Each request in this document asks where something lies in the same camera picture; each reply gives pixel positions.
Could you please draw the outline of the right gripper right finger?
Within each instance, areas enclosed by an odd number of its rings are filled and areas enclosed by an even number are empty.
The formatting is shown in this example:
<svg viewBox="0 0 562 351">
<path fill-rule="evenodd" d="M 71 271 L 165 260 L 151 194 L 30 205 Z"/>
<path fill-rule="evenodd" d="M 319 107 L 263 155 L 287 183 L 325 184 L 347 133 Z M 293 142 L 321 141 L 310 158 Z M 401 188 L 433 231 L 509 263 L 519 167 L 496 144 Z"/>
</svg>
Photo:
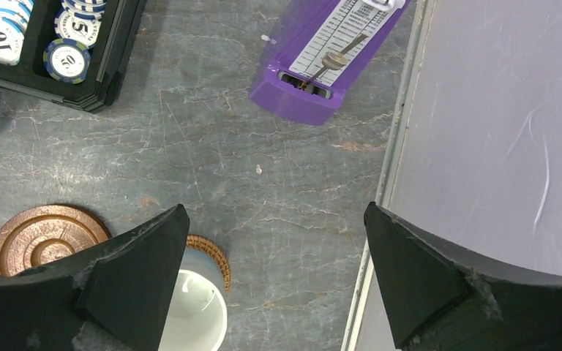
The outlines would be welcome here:
<svg viewBox="0 0 562 351">
<path fill-rule="evenodd" d="M 562 350 L 562 276 L 492 259 L 370 203 L 364 225 L 400 350 Z"/>
</svg>

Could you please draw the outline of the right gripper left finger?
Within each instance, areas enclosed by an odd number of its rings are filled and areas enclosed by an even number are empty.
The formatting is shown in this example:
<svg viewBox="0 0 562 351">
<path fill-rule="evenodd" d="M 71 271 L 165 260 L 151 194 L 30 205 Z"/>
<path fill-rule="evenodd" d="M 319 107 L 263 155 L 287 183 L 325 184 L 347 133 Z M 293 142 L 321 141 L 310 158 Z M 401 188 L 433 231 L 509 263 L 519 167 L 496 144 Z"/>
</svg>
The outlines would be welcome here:
<svg viewBox="0 0 562 351">
<path fill-rule="evenodd" d="M 179 204 L 82 252 L 0 276 L 0 350 L 156 350 L 189 229 Z"/>
</svg>

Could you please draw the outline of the white mug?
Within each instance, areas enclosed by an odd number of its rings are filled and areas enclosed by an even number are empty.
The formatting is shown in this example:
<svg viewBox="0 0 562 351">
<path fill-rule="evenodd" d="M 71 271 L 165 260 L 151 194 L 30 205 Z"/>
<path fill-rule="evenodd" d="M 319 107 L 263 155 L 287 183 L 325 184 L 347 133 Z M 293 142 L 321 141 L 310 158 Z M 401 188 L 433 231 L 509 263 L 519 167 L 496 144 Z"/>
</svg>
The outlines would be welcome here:
<svg viewBox="0 0 562 351">
<path fill-rule="evenodd" d="M 207 253 L 185 249 L 160 350 L 217 351 L 228 329 L 225 282 Z"/>
</svg>

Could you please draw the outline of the wooden coaster five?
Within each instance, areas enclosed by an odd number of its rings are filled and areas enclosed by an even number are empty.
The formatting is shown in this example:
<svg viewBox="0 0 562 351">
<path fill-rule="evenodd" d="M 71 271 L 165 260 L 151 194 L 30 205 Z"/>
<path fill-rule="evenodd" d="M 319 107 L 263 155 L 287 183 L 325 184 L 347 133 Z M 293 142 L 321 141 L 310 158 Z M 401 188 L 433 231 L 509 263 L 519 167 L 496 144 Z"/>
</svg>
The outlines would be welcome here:
<svg viewBox="0 0 562 351">
<path fill-rule="evenodd" d="M 90 211 L 41 205 L 22 211 L 0 228 L 0 275 L 60 260 L 111 238 Z"/>
</svg>

